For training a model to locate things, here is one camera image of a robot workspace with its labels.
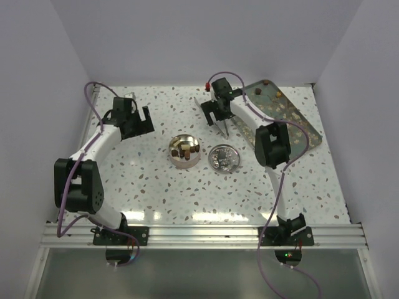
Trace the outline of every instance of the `black mounting plate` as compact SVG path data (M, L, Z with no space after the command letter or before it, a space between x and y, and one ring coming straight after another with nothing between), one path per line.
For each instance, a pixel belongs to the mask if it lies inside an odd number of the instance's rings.
M266 228L266 232L264 237L262 238L261 246L298 246L299 242L302 241L302 247L304 246L313 246L314 239L312 228L307 226L304 230L290 236L286 240L279 240L276 236L277 234L277 226L270 226ZM263 230L263 226L257 228L257 236L261 235Z
M127 246L128 239L121 235L113 235L110 237L109 233L104 233L99 227L92 229L94 233L93 245L96 246ZM140 246L147 246L148 235L150 228L148 226L128 226L126 234L134 236L138 240Z

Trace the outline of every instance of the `white terrazzo tabletop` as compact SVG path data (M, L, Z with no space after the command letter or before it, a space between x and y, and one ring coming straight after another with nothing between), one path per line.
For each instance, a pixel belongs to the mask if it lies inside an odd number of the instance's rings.
M130 224L264 225L275 200L271 182L230 120L229 140L208 126L193 100L209 99L203 87L114 90L121 97L134 92L142 117L142 106L148 105L155 127L153 133L120 143L100 165L105 200L123 212ZM311 86L281 90L323 136L322 144L289 171L297 195L295 204L302 206L310 225L350 223ZM100 115L111 109L112 100L112 94L101 88L96 104ZM97 124L94 116L90 118L87 138ZM167 152L171 138L182 133L200 138L205 151L199 163L187 170L176 169ZM241 155L241 166L232 174L216 173L208 164L209 150L221 143L232 145ZM65 213L65 223L74 217L76 214Z

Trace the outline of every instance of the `brown object on tray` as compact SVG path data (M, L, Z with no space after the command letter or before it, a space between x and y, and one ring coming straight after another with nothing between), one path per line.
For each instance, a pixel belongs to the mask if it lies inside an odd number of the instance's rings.
M185 159L186 161L190 160L190 151L185 151Z

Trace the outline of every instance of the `white wall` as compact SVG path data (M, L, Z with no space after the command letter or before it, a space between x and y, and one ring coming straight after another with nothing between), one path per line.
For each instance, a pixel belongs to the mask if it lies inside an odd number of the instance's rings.
M92 78L113 85L315 82L361 0L52 0Z
M399 283L399 2L364 0L316 84L354 221L362 221L385 298Z
M1 1L0 40L0 297L22 298L89 78L48 0Z

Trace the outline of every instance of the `green tray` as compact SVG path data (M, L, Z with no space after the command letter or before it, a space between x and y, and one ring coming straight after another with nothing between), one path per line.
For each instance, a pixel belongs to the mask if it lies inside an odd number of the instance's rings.
M294 106L293 103L284 95L284 93L270 80L264 85L264 80L250 84L245 87L245 92L249 99L262 112L275 119L290 120L301 125L308 133L310 138L309 149L315 148L322 142L322 136L316 129L308 122L301 112ZM262 93L255 94L255 88L260 88ZM281 92L281 97L277 98L277 92ZM251 129L238 116L232 118L233 123L241 130L250 145L255 147L255 135ZM295 126L288 125L288 134L291 144L291 158L296 157L302 152L306 146L305 138L300 129Z

